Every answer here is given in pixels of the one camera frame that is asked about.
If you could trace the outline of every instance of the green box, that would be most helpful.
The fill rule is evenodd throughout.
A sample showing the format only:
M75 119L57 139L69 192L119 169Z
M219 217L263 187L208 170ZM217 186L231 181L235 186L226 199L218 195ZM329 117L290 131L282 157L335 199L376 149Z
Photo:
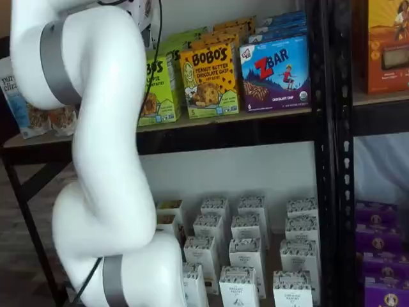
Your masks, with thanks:
M146 102L142 106L138 126L157 123L172 123L180 117L180 95L176 87L176 79L171 54L159 54L154 62L155 51L147 53L146 89L148 89L152 70L154 76Z

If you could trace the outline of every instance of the cardboard box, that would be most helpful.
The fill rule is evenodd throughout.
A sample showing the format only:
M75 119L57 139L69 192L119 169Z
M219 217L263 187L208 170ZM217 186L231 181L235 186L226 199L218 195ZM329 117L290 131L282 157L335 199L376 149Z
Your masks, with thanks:
M187 307L209 307L201 264L183 264L183 288Z
M268 212L264 206L264 200L264 196L241 197L238 204L238 213L240 215L258 214L265 248L270 249L270 223L268 222Z
M208 294L219 294L220 263L214 237L188 237L185 243L186 261L201 264Z
M355 206L356 222L364 224L397 225L397 205L357 200Z
M231 222L231 234L233 239L257 239L265 246L258 214L242 214L234 216Z
M260 299L266 298L266 267L264 250L257 239L231 240L230 263L233 267L253 267L256 270L257 292Z
M224 238L226 242L231 240L231 214L229 200L225 197L210 197L205 198L200 207L202 214L218 214L223 217Z
M233 41L181 52L180 66L189 118L239 112L238 68Z
M315 241L283 240L280 245L280 256L283 271L309 272L313 303L316 306L321 305L321 282Z
M220 291L224 307L259 307L256 271L252 267L223 267Z
M275 271L274 302L279 307L313 307L309 273Z
M194 233L198 237L214 237L217 252L222 265L229 264L228 244L224 238L223 217L218 214L200 214L193 223Z
M247 112L307 107L307 37L298 35L240 47Z
M147 54L146 90L148 89L152 70L155 72L151 88L142 106L138 126L154 125L157 123L172 123L180 117L180 95L176 86L174 63L170 54L158 55L154 62L155 53Z

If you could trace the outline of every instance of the white box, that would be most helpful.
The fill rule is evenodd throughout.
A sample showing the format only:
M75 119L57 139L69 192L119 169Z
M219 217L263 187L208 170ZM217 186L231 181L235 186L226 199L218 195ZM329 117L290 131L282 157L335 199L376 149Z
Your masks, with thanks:
M202 265L207 293L219 294L220 263L215 238L188 237L183 250L187 262Z
M287 240L311 240L317 244L318 274L321 276L320 231L316 216L289 217L286 220Z
M209 307L201 264L183 264L183 288L187 307Z
M223 307L259 307L256 271L252 267L223 267L220 292Z
M157 230L162 230L163 232L174 235L174 237L178 239L179 244L181 244L178 223L176 222L174 215L157 216L156 220Z
M205 198L202 202L202 206L200 207L200 211L202 212L202 214L213 213L223 217L224 238L226 242L230 242L231 215L229 200L225 197Z
M301 215L316 216L318 218L318 203L315 197L308 197L303 200L290 200L287 202L288 217Z
M318 274L317 246L315 241L283 240L280 245L283 271L308 271L311 277L314 305L321 304L320 275Z
M243 214L234 216L231 222L231 234L233 239L261 239L261 246L264 246L261 235L259 215Z
M261 248L260 238L231 240L229 256L232 267L253 267L256 270L258 296L260 299L265 299L265 256L264 249Z
M187 224L187 211L182 200L160 201L156 209L158 216L173 214L179 228L181 242L185 242L189 226Z
M275 271L273 294L275 305L279 307L313 307L308 272Z
M258 214L261 228L261 234L265 247L270 249L270 223L268 222L268 213L264 207L264 196L246 196L240 199L238 204L238 213L242 214Z
M228 244L224 238L223 217L218 214L200 214L193 223L194 234L198 237L215 237L221 265L229 264Z

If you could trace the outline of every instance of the bobo's box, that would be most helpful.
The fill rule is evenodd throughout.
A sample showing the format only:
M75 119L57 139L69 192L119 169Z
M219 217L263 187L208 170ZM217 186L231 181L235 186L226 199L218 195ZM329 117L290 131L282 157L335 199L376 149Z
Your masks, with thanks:
M307 38L304 35L240 47L245 108L275 111L309 104Z
M180 95L174 74L172 55L148 54L146 64L146 89L148 89L152 70L155 72L150 92L142 106L138 126L154 125L156 123L172 123L180 116Z
M185 50L180 56L189 118L239 112L238 72L232 41Z

